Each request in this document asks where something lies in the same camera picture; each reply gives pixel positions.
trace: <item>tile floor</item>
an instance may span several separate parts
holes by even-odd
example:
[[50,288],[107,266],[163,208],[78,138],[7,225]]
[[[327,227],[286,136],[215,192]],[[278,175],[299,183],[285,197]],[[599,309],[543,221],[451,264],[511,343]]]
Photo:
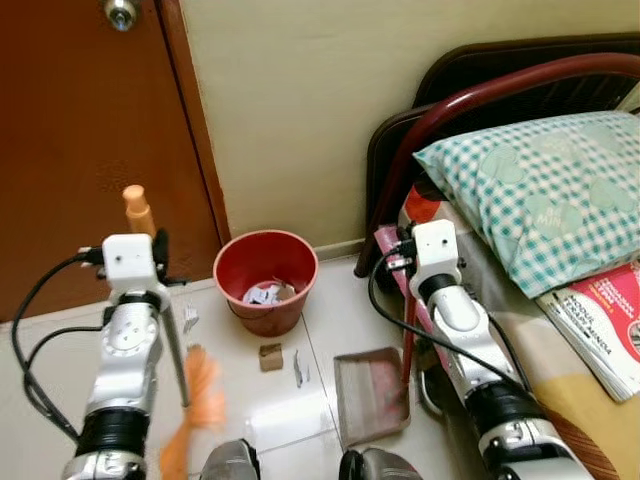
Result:
[[[307,300],[303,319],[282,343],[284,368],[261,373],[258,348],[267,343],[244,330],[229,312],[211,280],[177,288],[174,308],[181,316],[195,307],[200,321],[186,343],[200,343],[217,360],[217,385],[227,398],[227,424],[215,436],[193,438],[190,468],[197,478],[212,444],[244,437],[258,450],[264,480],[333,480],[338,478],[342,446],[336,429],[333,357],[374,348],[400,347],[401,334],[369,305],[366,281],[353,276],[355,257],[323,262]],[[25,322],[25,350],[60,326],[96,325],[104,304],[43,315]],[[59,478],[73,446],[27,403],[6,326],[0,327],[0,464],[5,478]],[[297,388],[293,356],[309,366],[309,381]],[[98,365],[97,335],[75,333],[54,340],[40,354],[35,372],[52,399],[75,425],[80,424]],[[147,460],[151,479],[159,479],[157,456],[178,427],[182,412],[173,366],[165,347],[158,368],[159,392],[149,432]],[[444,428],[429,417],[411,388],[412,421],[403,432],[373,442],[407,458],[426,479],[460,478]]]

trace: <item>pillow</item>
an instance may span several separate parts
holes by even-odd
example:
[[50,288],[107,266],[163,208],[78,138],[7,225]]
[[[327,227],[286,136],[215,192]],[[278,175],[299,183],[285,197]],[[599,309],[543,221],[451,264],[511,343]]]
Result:
[[640,254],[640,119],[545,118],[414,154],[529,297]]

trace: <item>magazine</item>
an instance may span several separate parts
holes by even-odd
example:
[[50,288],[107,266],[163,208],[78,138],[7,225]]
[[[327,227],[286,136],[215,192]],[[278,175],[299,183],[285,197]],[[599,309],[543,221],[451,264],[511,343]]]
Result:
[[537,302],[615,401],[640,391],[640,261]]

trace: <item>mattress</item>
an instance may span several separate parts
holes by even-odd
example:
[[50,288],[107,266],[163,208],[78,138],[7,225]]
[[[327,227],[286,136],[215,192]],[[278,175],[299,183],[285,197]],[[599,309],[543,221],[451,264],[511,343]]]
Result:
[[[398,224],[443,218],[454,222],[463,283],[505,330],[536,397],[562,438],[596,479],[638,479],[640,397],[616,404],[608,396],[537,304],[509,280],[486,243],[431,185],[426,174],[418,178]],[[376,238],[386,251],[395,229],[381,232]],[[425,315],[426,311],[418,312],[423,324]]]

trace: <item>wall baseboard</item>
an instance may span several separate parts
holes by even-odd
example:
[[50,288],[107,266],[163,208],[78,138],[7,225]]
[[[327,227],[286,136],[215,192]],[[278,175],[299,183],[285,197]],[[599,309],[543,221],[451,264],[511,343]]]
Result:
[[333,243],[331,245],[323,245],[322,247],[314,248],[318,260],[321,262],[324,260],[331,260],[332,258],[346,257],[348,255],[355,255],[360,253],[364,245],[364,238],[357,240],[349,240],[348,242]]

